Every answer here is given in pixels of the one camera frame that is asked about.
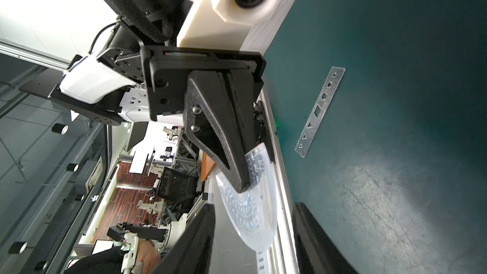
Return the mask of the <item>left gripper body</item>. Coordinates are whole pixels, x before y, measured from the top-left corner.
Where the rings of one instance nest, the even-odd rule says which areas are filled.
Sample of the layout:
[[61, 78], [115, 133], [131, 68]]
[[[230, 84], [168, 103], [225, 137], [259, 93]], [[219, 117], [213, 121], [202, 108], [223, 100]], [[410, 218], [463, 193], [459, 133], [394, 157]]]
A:
[[149, 117], [154, 122], [160, 115], [182, 113], [188, 76], [193, 71], [244, 71], [258, 82], [266, 67], [258, 52], [149, 45], [140, 48], [140, 55]]

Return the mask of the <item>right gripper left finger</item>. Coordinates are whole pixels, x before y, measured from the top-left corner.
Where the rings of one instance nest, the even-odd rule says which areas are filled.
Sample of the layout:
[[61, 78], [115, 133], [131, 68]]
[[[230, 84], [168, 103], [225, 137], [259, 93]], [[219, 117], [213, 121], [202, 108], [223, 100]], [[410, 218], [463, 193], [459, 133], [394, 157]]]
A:
[[215, 225], [214, 206], [206, 204], [152, 273], [208, 273]]

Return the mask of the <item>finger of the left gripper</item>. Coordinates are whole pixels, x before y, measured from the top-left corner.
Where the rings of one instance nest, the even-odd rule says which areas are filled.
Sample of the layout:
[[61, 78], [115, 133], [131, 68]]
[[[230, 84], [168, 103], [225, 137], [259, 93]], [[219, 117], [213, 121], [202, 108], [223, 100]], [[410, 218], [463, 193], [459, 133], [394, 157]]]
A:
[[246, 153], [256, 145], [254, 77], [243, 71], [192, 71], [183, 112], [186, 135], [210, 156], [233, 189], [251, 183]]

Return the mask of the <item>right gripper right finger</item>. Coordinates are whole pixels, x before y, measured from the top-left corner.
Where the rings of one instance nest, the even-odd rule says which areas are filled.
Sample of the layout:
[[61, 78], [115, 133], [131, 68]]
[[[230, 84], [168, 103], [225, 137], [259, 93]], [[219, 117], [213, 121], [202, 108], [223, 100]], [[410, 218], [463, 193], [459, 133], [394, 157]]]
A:
[[302, 202], [292, 209], [295, 251], [300, 273], [356, 273]]

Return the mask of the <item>clear protractor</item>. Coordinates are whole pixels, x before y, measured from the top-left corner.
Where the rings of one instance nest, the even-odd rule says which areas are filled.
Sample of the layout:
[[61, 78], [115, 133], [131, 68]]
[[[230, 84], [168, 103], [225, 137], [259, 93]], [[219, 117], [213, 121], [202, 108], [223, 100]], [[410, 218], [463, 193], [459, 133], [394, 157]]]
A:
[[246, 154], [246, 164], [250, 176], [246, 191], [238, 193], [223, 173], [216, 175], [216, 183], [242, 241], [256, 252], [264, 252], [271, 247], [277, 230], [275, 167], [264, 143]]

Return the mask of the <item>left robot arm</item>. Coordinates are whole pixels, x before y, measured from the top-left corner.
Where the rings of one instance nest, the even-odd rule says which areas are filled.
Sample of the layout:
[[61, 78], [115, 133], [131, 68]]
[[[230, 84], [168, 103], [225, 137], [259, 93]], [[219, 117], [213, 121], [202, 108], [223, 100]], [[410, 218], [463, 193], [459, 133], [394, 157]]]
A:
[[233, 189], [248, 190], [266, 62], [241, 47], [273, 0], [105, 1], [117, 13], [108, 37], [20, 90], [109, 126], [180, 117]]

